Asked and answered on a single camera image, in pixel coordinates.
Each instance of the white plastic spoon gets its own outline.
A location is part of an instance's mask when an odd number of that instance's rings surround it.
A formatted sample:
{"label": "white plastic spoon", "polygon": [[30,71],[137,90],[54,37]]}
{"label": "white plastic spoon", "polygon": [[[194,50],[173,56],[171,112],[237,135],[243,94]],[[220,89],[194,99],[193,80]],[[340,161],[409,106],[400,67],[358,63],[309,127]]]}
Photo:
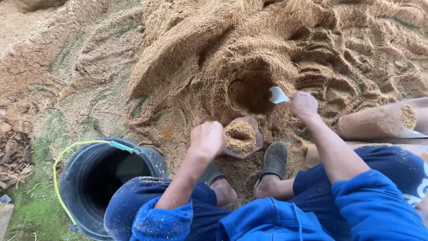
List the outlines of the white plastic spoon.
{"label": "white plastic spoon", "polygon": [[285,96],[284,91],[282,91],[278,86],[272,86],[269,90],[272,93],[272,96],[269,98],[270,102],[278,104],[284,101],[289,101],[289,98]]}

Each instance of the yellow wire handle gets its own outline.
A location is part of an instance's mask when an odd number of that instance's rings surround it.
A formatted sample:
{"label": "yellow wire handle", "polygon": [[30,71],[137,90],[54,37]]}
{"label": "yellow wire handle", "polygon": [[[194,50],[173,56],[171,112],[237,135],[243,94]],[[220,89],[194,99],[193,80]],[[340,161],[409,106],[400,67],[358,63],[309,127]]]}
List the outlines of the yellow wire handle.
{"label": "yellow wire handle", "polygon": [[68,217],[70,218],[70,220],[72,221],[72,223],[74,225],[77,225],[77,222],[74,220],[73,216],[71,215],[70,211],[68,210],[68,208],[65,206],[64,202],[62,201],[61,195],[59,194],[59,188],[58,188],[58,183],[56,181],[56,165],[58,164],[59,160],[61,159],[62,155],[68,151],[70,148],[72,148],[73,146],[76,145],[83,145],[83,144],[88,144],[88,143],[108,143],[110,144],[110,142],[108,141],[86,141],[86,142],[75,142],[69,146],[67,146],[63,151],[60,152],[60,154],[58,155],[58,157],[56,158],[55,163],[53,164],[53,183],[55,185],[55,192],[56,192],[56,196],[59,199],[59,202],[61,203],[62,208],[65,210],[65,212],[67,213]]}

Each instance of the person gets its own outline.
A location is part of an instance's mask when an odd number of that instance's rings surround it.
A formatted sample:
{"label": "person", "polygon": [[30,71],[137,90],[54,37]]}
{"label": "person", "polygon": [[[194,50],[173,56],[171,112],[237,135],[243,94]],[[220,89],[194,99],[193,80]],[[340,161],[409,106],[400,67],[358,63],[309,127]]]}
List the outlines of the person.
{"label": "person", "polygon": [[104,226],[117,241],[428,240],[413,208],[428,188],[428,166],[396,146],[352,150],[324,124],[309,93],[290,96],[322,164],[283,180],[287,146],[271,144],[254,186],[255,201],[236,211],[236,192],[212,163],[226,139],[220,123],[190,132],[174,179],[135,178],[112,197]]}

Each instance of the bucket handle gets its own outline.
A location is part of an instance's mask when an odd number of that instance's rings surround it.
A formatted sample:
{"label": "bucket handle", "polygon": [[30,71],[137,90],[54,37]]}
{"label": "bucket handle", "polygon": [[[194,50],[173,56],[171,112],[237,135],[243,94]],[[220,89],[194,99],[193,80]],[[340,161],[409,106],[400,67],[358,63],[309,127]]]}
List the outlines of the bucket handle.
{"label": "bucket handle", "polygon": [[68,217],[70,218],[70,220],[73,223],[73,225],[77,225],[77,222],[76,222],[76,220],[74,220],[74,218],[71,215],[70,211],[68,210],[68,208],[65,206],[64,202],[62,201],[61,195],[59,194],[58,182],[56,180],[56,165],[58,164],[59,160],[61,160],[62,155],[66,151],[68,151],[70,148],[72,148],[73,146],[83,145],[83,144],[89,144],[89,143],[107,143],[110,146],[116,147],[116,148],[118,148],[120,150],[129,151],[130,153],[133,153],[135,151],[135,149],[133,149],[131,147],[128,147],[128,146],[125,146],[125,145],[120,144],[120,143],[115,142],[115,141],[110,141],[109,142],[109,141],[101,141],[100,140],[100,141],[75,142],[75,143],[67,146],[63,151],[61,151],[59,153],[58,157],[55,160],[55,163],[53,164],[54,165],[54,167],[53,167],[53,174],[54,174],[53,175],[53,183],[54,183],[54,186],[55,186],[56,196],[58,197],[59,202],[61,203],[62,208],[65,210],[65,213],[68,215]]}

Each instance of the blue hoodie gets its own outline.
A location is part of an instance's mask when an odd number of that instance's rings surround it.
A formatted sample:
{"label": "blue hoodie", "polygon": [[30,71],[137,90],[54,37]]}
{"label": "blue hoodie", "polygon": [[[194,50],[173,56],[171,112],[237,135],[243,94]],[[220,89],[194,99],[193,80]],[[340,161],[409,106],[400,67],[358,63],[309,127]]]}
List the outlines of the blue hoodie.
{"label": "blue hoodie", "polygon": [[[378,171],[364,172],[331,187],[353,240],[428,240],[428,230],[402,193]],[[192,201],[173,210],[153,209],[159,198],[143,205],[130,241],[181,241],[189,234]],[[314,213],[273,198],[248,203],[221,219],[217,241],[333,240]]]}

